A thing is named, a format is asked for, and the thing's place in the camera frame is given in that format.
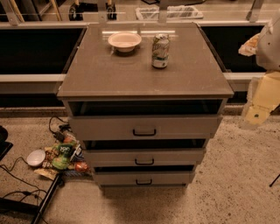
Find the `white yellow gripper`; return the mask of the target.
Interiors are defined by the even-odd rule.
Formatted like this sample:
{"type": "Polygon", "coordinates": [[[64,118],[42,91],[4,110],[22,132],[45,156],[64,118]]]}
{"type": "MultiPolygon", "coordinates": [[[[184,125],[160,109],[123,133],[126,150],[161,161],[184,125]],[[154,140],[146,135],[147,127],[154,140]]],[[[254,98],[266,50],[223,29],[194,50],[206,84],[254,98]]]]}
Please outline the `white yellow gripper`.
{"type": "Polygon", "coordinates": [[[240,127],[254,130],[262,125],[280,105],[280,72],[268,71],[253,78],[248,86],[247,103],[241,112],[240,127]]]}

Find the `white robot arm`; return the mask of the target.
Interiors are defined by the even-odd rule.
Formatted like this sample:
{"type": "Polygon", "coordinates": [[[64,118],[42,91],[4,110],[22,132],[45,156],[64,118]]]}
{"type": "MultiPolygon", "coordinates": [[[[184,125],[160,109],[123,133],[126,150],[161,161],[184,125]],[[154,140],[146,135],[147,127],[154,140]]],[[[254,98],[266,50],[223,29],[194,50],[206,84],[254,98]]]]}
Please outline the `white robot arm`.
{"type": "Polygon", "coordinates": [[[241,113],[240,126],[254,130],[280,105],[280,10],[238,53],[255,55],[256,64],[266,70],[264,76],[253,78],[249,83],[247,103],[241,113]]]}

